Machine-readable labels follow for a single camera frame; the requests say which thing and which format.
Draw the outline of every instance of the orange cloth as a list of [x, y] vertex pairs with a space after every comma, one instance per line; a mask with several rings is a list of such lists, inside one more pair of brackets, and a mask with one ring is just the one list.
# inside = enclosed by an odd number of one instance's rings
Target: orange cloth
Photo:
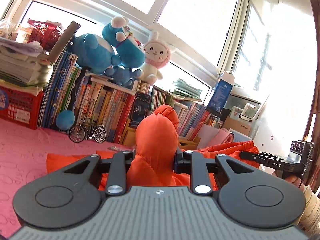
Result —
[[[127, 186], [189, 186], [188, 174], [175, 174], [172, 169], [175, 151], [178, 147], [176, 128], [179, 119], [174, 109], [169, 105], [158, 107], [155, 112], [146, 117], [138, 125], [136, 136], [136, 155], [127, 172]], [[216, 154], [224, 153], [238, 160], [240, 151], [259, 153], [253, 141], [231, 142], [198, 150], [205, 158], [215, 158]], [[112, 152], [97, 151], [104, 158], [111, 158]], [[48, 154], [47, 172], [62, 168], [83, 156], [60, 156]], [[256, 168], [259, 164], [245, 161]], [[217, 189], [213, 174], [210, 173], [212, 187]], [[107, 174], [103, 175], [99, 189], [104, 189]]]

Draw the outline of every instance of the bicycle wheel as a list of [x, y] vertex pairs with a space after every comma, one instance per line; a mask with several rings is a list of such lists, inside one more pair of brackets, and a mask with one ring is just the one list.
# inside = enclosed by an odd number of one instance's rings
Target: bicycle wheel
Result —
[[107, 132], [102, 127], [97, 127], [93, 134], [94, 140], [98, 143], [103, 143], [106, 140]]
[[77, 125], [77, 126], [72, 127], [69, 130], [69, 138], [71, 141], [73, 141], [75, 143], [82, 142], [85, 138], [85, 131], [82, 128], [82, 126]]

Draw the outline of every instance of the pink bedsheet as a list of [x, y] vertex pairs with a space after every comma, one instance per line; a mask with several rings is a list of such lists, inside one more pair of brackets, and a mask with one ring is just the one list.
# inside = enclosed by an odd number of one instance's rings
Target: pink bedsheet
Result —
[[46, 174], [47, 153], [87, 155], [108, 150], [112, 145], [115, 144], [93, 140], [76, 144], [63, 133], [31, 130], [0, 119], [0, 234], [9, 237], [19, 229], [12, 208], [13, 196], [20, 187]]

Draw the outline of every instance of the silver screw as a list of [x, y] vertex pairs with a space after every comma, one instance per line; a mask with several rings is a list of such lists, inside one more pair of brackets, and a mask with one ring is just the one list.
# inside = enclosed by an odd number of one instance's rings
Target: silver screw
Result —
[[195, 191], [197, 193], [202, 193], [202, 194], [205, 194], [205, 193], [208, 193], [211, 191], [211, 188], [207, 185], [199, 185], [199, 186], [196, 186], [195, 187]]
[[156, 194], [158, 194], [158, 195], [162, 195], [164, 193], [164, 191], [162, 190], [162, 189], [158, 189], [157, 191], [156, 191]]
[[123, 188], [119, 185], [111, 185], [108, 187], [108, 192], [111, 194], [117, 194], [123, 191]]

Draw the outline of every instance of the human hand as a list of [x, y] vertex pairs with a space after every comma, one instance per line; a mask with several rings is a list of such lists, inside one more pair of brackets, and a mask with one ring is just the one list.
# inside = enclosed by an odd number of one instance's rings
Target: human hand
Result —
[[[277, 177], [276, 171], [272, 173], [273, 176]], [[295, 185], [298, 187], [302, 192], [304, 191], [304, 185], [301, 183], [301, 179], [299, 179], [296, 175], [291, 175], [284, 179], [285, 181]]]

